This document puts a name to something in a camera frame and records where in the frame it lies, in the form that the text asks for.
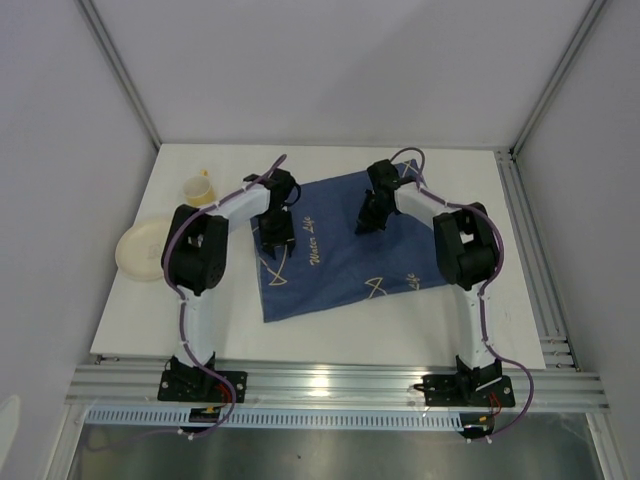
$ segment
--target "cup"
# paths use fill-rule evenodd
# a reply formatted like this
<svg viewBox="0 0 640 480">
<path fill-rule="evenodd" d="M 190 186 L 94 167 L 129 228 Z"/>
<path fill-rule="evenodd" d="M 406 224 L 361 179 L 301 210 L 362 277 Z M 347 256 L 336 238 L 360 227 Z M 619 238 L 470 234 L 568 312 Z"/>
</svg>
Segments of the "cup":
<svg viewBox="0 0 640 480">
<path fill-rule="evenodd" d="M 209 180 L 209 172 L 202 170 L 200 175 L 189 178 L 182 186 L 182 193 L 192 207 L 201 207 L 216 199 Z"/>
</svg>

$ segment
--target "white wall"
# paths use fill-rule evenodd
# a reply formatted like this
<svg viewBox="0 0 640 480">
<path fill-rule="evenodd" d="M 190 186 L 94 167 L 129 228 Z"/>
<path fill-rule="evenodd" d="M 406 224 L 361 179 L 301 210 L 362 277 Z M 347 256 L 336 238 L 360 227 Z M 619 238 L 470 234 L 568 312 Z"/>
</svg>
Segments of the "white wall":
<svg viewBox="0 0 640 480">
<path fill-rule="evenodd" d="M 153 151 L 71 0 L 0 3 L 0 478 L 36 478 L 115 273 Z"/>
<path fill-rule="evenodd" d="M 640 478 L 640 2 L 610 3 L 519 162 L 575 349 Z"/>
<path fill-rule="evenodd" d="M 165 142 L 511 142 L 589 0 L 96 0 Z"/>
</svg>

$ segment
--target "white table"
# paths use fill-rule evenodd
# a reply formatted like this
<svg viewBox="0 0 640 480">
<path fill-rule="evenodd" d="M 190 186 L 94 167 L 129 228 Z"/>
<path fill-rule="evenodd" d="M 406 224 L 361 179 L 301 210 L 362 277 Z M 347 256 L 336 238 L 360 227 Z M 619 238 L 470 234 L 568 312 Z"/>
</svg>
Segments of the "white table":
<svg viewBox="0 0 640 480">
<path fill-rule="evenodd" d="M 300 184 L 360 171 L 397 149 L 163 145 L 136 221 L 172 215 L 181 186 L 207 169 L 219 197 L 281 154 Z M 425 177 L 450 201 L 480 201 L 504 237 L 505 265 L 491 291 L 497 350 L 530 368 L 544 360 L 493 153 L 427 150 Z M 227 270 L 214 289 L 218 358 L 377 365 L 454 365 L 458 319 L 450 286 L 263 323 L 253 238 L 247 223 L 229 237 Z M 164 280 L 136 282 L 117 273 L 91 352 L 169 357 L 178 341 L 177 298 Z"/>
</svg>

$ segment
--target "metal corner post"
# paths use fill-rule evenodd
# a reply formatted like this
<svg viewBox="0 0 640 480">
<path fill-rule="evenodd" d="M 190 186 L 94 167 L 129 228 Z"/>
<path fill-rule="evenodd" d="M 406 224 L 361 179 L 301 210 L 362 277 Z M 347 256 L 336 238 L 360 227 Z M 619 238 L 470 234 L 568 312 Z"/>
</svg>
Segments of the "metal corner post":
<svg viewBox="0 0 640 480">
<path fill-rule="evenodd" d="M 109 65 L 114 78 L 127 98 L 133 113 L 136 115 L 138 121 L 147 133 L 149 141 L 153 144 L 156 150 L 159 150 L 162 145 L 162 140 L 160 139 L 158 130 L 151 120 L 151 117 L 140 98 L 140 94 L 131 80 L 131 76 L 127 72 L 124 62 L 120 58 L 120 54 L 116 50 L 116 47 L 111 40 L 111 36 L 109 35 L 93 0 L 75 0 L 75 3 L 80 10 L 80 14 L 84 18 L 87 27 L 91 31 L 98 48 L 102 52 L 104 59 Z"/>
<path fill-rule="evenodd" d="M 536 125 L 540 119 L 542 119 L 553 102 L 556 93 L 567 78 L 571 67 L 575 64 L 583 46 L 593 33 L 596 23 L 600 18 L 602 18 L 604 9 L 609 3 L 610 0 L 592 0 L 591 5 L 587 8 L 587 11 L 573 34 L 569 45 L 563 52 L 558 64 L 553 70 L 551 78 L 549 78 L 549 81 L 542 90 L 535 107 L 527 117 L 527 121 L 516 138 L 514 146 L 511 149 L 511 155 L 514 160 L 518 158 L 518 155 L 522 152 L 527 139 L 531 136 Z"/>
</svg>

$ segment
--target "blue cloth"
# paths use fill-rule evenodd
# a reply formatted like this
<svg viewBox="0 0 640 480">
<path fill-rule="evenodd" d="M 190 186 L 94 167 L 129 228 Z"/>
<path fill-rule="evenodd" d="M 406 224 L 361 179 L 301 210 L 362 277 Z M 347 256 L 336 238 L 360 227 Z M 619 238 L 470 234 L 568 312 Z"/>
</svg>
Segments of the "blue cloth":
<svg viewBox="0 0 640 480">
<path fill-rule="evenodd" d="M 397 169 L 415 175 L 415 167 L 401 163 Z M 276 260 L 262 252 L 252 219 L 265 322 L 446 283 L 433 231 L 413 217 L 392 214 L 385 231 L 355 235 L 367 188 L 366 172 L 302 185 L 302 197 L 291 207 L 291 258 L 285 247 L 276 249 Z"/>
</svg>

